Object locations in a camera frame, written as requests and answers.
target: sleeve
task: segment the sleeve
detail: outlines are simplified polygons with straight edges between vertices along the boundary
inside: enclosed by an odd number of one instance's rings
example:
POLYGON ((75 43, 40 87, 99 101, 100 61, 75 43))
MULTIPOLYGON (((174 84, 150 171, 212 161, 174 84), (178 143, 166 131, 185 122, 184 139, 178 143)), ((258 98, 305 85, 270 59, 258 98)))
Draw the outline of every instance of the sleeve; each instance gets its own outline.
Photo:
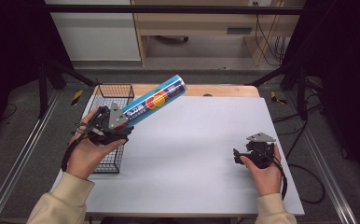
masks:
POLYGON ((63 173, 55 190, 37 202, 27 223, 84 223, 86 200, 93 186, 88 180, 63 173))
POLYGON ((294 224, 294 215, 289 214, 282 200, 282 194, 275 193, 257 199, 258 217, 256 224, 294 224))

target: person's left hand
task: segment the person's left hand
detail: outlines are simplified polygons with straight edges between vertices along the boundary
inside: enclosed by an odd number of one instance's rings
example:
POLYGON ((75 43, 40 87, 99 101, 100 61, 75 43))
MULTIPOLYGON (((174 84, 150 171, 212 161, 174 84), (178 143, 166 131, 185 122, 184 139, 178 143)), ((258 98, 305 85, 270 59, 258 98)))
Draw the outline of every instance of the person's left hand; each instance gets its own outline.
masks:
MULTIPOLYGON (((89 112, 81 121, 88 123, 90 119, 98 111, 98 108, 89 112)), ((69 142, 69 146, 81 135, 77 132, 69 142)), ((98 167, 101 160, 108 155, 110 152, 116 150, 119 146, 123 145, 126 142, 125 139, 120 139, 115 142, 112 142, 106 146, 97 146, 93 144, 88 137, 81 140, 76 146, 72 155, 70 156, 66 172, 70 175, 77 176, 81 179, 87 179, 98 167)))
MULTIPOLYGON (((275 145, 273 150, 274 157, 280 163, 281 155, 278 146, 275 145)), ((249 158, 241 156, 241 160, 252 173, 260 196, 280 193, 282 173, 274 163, 265 169, 259 169, 249 158)))

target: black pole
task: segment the black pole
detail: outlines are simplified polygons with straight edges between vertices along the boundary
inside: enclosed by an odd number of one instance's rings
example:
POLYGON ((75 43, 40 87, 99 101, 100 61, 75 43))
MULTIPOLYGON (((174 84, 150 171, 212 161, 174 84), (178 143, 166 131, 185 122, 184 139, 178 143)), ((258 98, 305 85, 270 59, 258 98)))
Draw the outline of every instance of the black pole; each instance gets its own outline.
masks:
POLYGON ((44 74, 44 64, 42 63, 38 71, 38 87, 40 91, 40 115, 38 118, 41 119, 48 109, 47 80, 44 74))
POLYGON ((82 76, 81 74, 79 74, 78 72, 76 72, 75 70, 71 69, 71 68, 68 68, 66 66, 64 66, 63 64, 61 63, 58 63, 58 62, 55 62, 55 61, 49 61, 50 64, 58 69, 60 69, 61 71, 63 71, 64 73, 82 81, 84 84, 90 86, 90 87, 93 87, 93 86, 96 86, 98 83, 90 80, 89 78, 87 77, 84 77, 82 76))
POLYGON ((308 113, 306 110, 306 102, 305 102, 305 90, 306 90, 306 72, 305 69, 300 66, 299 67, 299 75, 298 75, 298 94, 297 94, 297 111, 299 116, 303 120, 307 120, 308 113))
POLYGON ((316 13, 302 7, 221 7, 221 6, 124 6, 124 5, 27 5, 29 10, 67 13, 181 13, 181 14, 252 14, 302 15, 316 13))
POLYGON ((261 77, 257 80, 255 80, 254 82, 251 83, 246 83, 244 84, 245 86, 255 86, 258 87, 259 85, 264 84, 265 82, 271 80, 274 77, 277 77, 279 75, 283 75, 285 74, 288 69, 292 68, 293 64, 292 63, 287 63, 287 64, 283 64, 280 67, 278 67, 277 69, 269 72, 267 75, 265 75, 264 77, 261 77))

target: white table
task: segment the white table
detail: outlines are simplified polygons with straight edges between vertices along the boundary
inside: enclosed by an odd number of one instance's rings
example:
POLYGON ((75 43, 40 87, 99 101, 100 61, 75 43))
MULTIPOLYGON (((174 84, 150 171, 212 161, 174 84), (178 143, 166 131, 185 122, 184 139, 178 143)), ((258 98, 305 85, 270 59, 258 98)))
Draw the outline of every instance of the white table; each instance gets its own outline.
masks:
MULTIPOLYGON (((135 126, 119 174, 90 177, 96 185, 87 200, 87 213, 113 217, 256 214, 254 180, 234 162, 232 149, 245 151, 246 137, 259 132, 278 139, 263 98, 181 96, 135 126)), ((277 144, 288 179, 285 207, 304 215, 277 144)))

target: blue tube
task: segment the blue tube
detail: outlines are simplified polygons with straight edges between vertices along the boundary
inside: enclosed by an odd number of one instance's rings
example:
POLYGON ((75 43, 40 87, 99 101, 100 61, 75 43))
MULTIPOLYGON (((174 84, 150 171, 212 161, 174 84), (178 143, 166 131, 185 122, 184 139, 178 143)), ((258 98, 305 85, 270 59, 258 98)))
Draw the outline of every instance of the blue tube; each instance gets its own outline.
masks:
POLYGON ((176 75, 164 83, 160 84, 154 90, 141 96, 130 105, 122 108, 127 122, 116 130, 130 128, 152 115, 168 103, 183 95, 187 91, 186 84, 180 76, 176 75))

